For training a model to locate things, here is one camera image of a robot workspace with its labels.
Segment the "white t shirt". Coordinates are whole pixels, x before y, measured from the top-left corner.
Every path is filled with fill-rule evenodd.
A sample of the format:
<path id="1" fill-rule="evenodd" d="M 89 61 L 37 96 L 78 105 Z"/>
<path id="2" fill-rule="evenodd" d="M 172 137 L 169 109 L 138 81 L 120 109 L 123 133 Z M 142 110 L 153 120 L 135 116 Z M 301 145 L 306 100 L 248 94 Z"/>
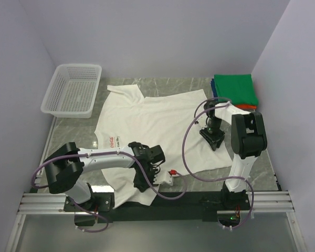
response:
<path id="1" fill-rule="evenodd" d="M 109 92 L 95 129 L 100 149 L 121 148 L 130 142 L 149 147 L 160 145 L 166 161 L 162 171 L 176 170 L 188 175 L 182 161 L 182 142 L 186 137 L 185 158 L 191 172 L 221 169 L 232 165 L 224 144 L 213 151 L 199 131 L 199 124 L 186 132 L 196 107 L 204 100 L 204 90 L 166 97 L 144 97 L 137 85 L 107 86 Z"/>

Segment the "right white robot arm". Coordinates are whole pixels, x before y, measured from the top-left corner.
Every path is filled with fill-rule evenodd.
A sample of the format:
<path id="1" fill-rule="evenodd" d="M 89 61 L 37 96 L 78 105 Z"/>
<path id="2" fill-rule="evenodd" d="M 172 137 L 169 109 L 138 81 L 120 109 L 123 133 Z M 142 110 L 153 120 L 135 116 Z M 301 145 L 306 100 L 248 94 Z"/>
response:
<path id="1" fill-rule="evenodd" d="M 213 151 L 222 144 L 225 133 L 220 129 L 222 121 L 231 126 L 233 163 L 221 189 L 220 204 L 232 209 L 246 199 L 246 182 L 251 168 L 262 151 L 267 148 L 267 137 L 262 114 L 241 110 L 228 103 L 210 100 L 204 103 L 206 127 L 199 131 Z"/>

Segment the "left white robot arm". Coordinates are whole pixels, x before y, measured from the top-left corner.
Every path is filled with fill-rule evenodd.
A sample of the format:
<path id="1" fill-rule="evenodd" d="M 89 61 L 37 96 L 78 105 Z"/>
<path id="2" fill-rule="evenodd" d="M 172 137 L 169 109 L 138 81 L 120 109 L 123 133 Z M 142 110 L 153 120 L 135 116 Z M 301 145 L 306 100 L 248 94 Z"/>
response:
<path id="1" fill-rule="evenodd" d="M 122 148 L 93 150 L 78 148 L 69 142 L 46 159 L 45 172 L 50 193 L 65 193 L 82 211 L 88 211 L 95 199 L 91 186 L 80 179 L 82 174 L 104 169 L 134 169 L 134 187 L 143 193 L 150 186 L 173 183 L 170 173 L 160 169 L 164 162 L 160 145 L 150 148 L 131 142 Z"/>

